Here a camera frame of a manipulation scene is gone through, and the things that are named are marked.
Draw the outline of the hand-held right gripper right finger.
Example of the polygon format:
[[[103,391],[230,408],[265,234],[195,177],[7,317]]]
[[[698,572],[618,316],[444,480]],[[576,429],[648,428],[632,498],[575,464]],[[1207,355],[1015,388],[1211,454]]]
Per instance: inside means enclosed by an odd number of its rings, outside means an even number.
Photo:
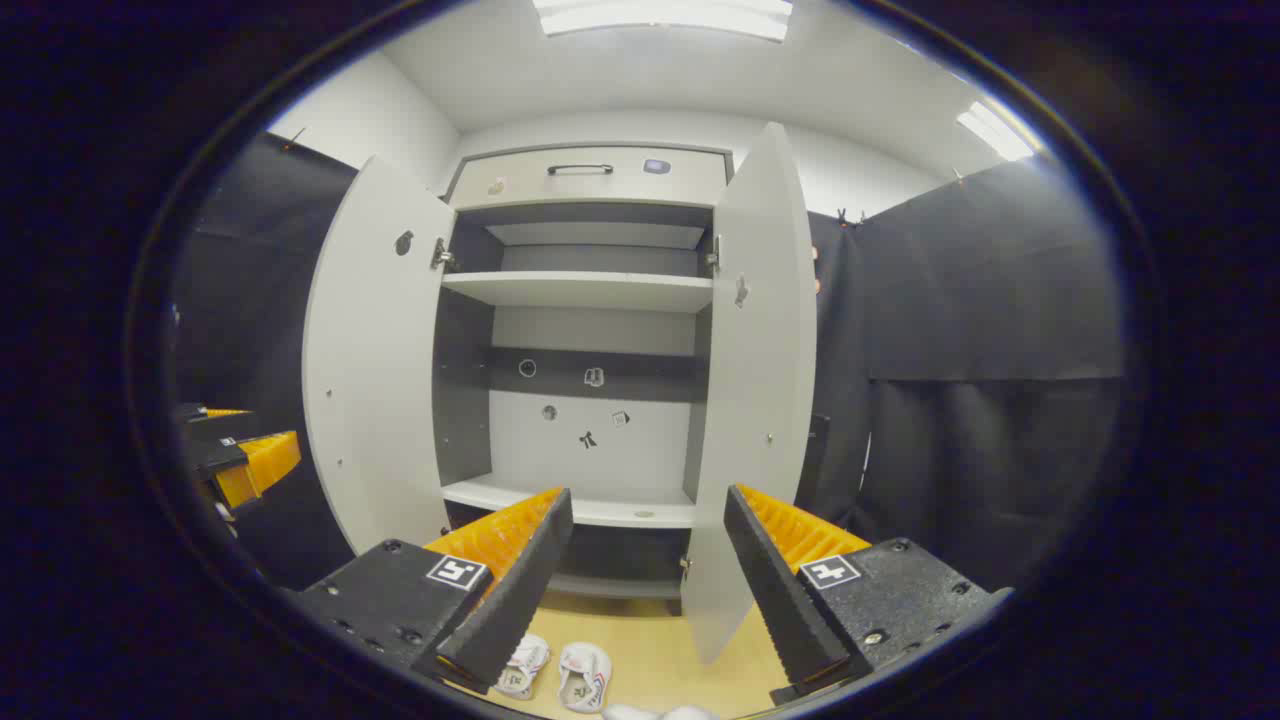
[[[749,486],[723,524],[787,676],[788,705],[897,670],[1001,609],[988,589],[905,537],[872,544]]]

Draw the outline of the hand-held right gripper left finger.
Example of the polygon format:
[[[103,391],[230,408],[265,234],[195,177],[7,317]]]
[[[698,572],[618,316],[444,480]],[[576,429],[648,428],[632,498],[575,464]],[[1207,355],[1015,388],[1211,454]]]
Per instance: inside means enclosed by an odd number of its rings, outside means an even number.
[[[525,638],[572,530],[571,492],[554,487],[429,544],[378,542],[291,598],[381,666],[486,693]]]

